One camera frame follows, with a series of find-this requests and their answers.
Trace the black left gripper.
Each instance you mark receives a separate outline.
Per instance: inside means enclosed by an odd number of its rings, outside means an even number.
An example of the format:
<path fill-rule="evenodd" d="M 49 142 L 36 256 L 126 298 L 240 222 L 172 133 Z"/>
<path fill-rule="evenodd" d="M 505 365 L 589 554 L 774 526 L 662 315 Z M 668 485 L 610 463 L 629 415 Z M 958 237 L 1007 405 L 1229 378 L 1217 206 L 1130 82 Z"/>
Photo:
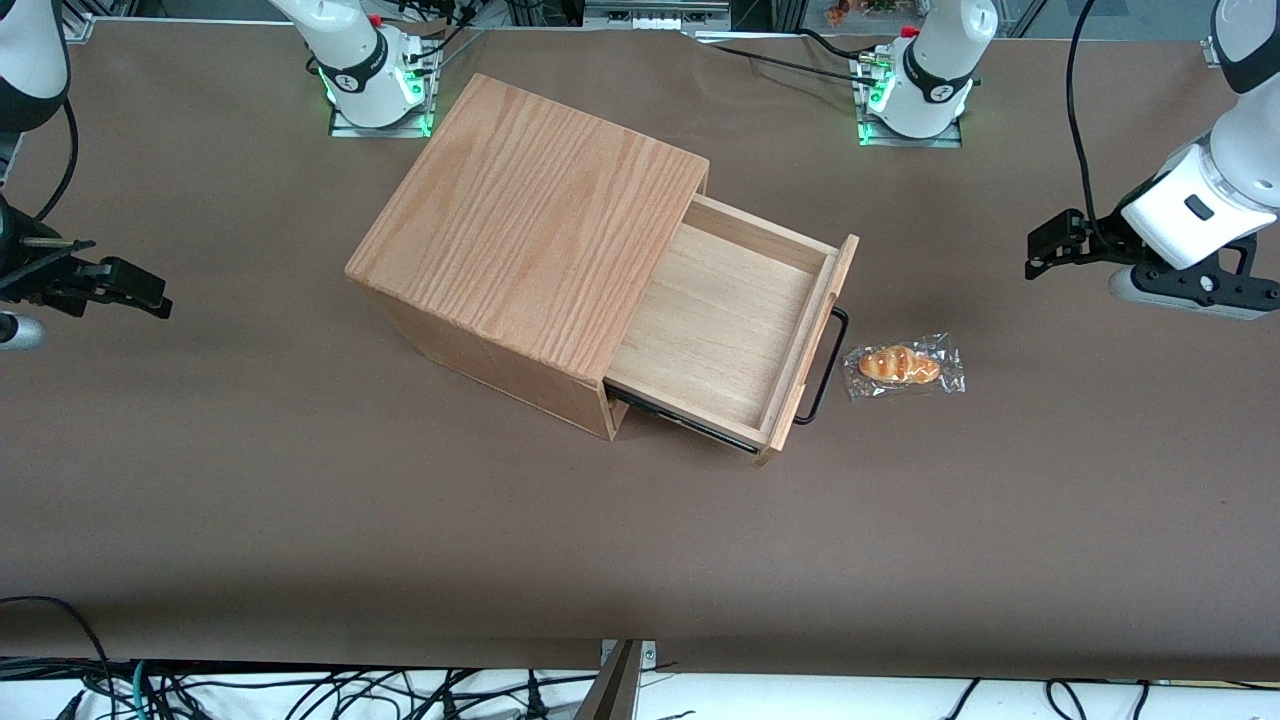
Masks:
<path fill-rule="evenodd" d="M 1135 266 L 1161 256 L 1137 233 L 1121 208 L 1107 217 L 1066 209 L 1046 223 L 1046 231 L 1027 236 L 1027 279 L 1050 269 L 1089 263 Z"/>

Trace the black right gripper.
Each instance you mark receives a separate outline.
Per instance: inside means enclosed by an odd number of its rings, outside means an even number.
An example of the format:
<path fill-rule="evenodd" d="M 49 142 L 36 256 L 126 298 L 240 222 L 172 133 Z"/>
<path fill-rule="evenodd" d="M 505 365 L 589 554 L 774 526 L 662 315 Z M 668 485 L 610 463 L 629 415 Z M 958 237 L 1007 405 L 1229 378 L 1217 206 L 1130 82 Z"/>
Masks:
<path fill-rule="evenodd" d="M 83 316 L 88 304 L 122 305 L 161 320 L 172 316 L 166 282 L 122 258 L 100 261 L 100 287 L 81 274 L 88 261 L 76 255 L 96 243 L 63 238 L 42 222 L 1 201 L 1 301 L 27 302 Z"/>

